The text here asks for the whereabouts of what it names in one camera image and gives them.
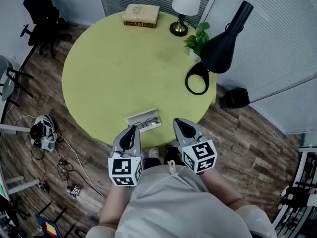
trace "brown book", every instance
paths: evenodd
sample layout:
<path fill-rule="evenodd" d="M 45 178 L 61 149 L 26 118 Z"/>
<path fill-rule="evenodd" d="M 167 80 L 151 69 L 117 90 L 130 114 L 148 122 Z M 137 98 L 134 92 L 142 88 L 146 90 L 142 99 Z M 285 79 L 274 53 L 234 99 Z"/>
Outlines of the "brown book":
<path fill-rule="evenodd" d="M 125 25 L 156 28 L 159 6 L 129 4 L 122 18 Z"/>

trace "hand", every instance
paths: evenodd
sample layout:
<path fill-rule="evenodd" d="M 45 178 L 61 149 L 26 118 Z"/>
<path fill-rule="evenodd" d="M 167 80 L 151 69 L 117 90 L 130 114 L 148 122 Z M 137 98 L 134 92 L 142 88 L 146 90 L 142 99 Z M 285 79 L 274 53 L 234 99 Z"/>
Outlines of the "hand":
<path fill-rule="evenodd" d="M 310 189 L 310 191 L 308 193 L 309 194 L 317 194 L 317 188 Z"/>

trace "white pot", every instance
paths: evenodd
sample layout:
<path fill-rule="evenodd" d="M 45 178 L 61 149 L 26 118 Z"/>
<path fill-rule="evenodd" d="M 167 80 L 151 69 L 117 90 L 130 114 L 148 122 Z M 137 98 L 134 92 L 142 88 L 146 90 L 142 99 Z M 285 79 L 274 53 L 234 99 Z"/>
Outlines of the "white pot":
<path fill-rule="evenodd" d="M 189 57 L 194 61 L 200 61 L 200 56 L 196 55 L 192 49 L 189 49 Z"/>

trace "round table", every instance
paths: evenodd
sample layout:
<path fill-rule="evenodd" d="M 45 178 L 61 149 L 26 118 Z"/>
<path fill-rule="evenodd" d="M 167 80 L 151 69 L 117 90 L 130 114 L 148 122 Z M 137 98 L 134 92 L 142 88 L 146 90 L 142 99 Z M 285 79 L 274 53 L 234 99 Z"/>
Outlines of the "round table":
<path fill-rule="evenodd" d="M 141 133 L 141 147 L 166 144 L 175 138 L 174 118 L 198 122 L 215 101 L 216 75 L 200 96 L 185 87 L 195 64 L 185 48 L 188 35 L 177 37 L 169 26 L 177 18 L 160 12 L 157 27 L 125 26 L 122 12 L 89 27 L 75 42 L 64 64 L 62 89 L 67 108 L 93 138 L 108 144 L 127 127 L 126 118 L 158 110 L 162 126 Z M 202 91 L 192 76 L 189 85 Z"/>

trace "black chair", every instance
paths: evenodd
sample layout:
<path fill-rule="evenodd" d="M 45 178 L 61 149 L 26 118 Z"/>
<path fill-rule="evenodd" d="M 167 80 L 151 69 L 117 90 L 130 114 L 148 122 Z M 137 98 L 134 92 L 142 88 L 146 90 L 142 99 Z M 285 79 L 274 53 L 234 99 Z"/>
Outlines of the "black chair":
<path fill-rule="evenodd" d="M 43 48 L 50 43 L 51 56 L 54 58 L 54 41 L 57 38 L 72 38 L 70 34 L 59 33 L 66 29 L 68 24 L 63 18 L 59 17 L 59 10 L 53 6 L 52 0 L 24 0 L 23 4 L 29 11 L 35 27 L 31 32 L 27 29 L 29 25 L 24 26 L 20 37 L 25 33 L 29 34 L 29 46 L 37 46 L 43 43 L 39 50 L 41 55 L 43 54 Z"/>
<path fill-rule="evenodd" d="M 21 197 L 17 197 L 9 203 L 4 197 L 0 196 L 0 212 L 5 212 L 8 215 L 8 218 L 5 221 L 6 225 L 9 225 L 10 221 L 12 221 L 16 227 L 19 226 L 19 220 L 16 214 L 19 214 L 22 220 L 26 220 L 27 217 L 31 216 L 29 213 L 25 213 L 19 208 L 20 200 Z"/>

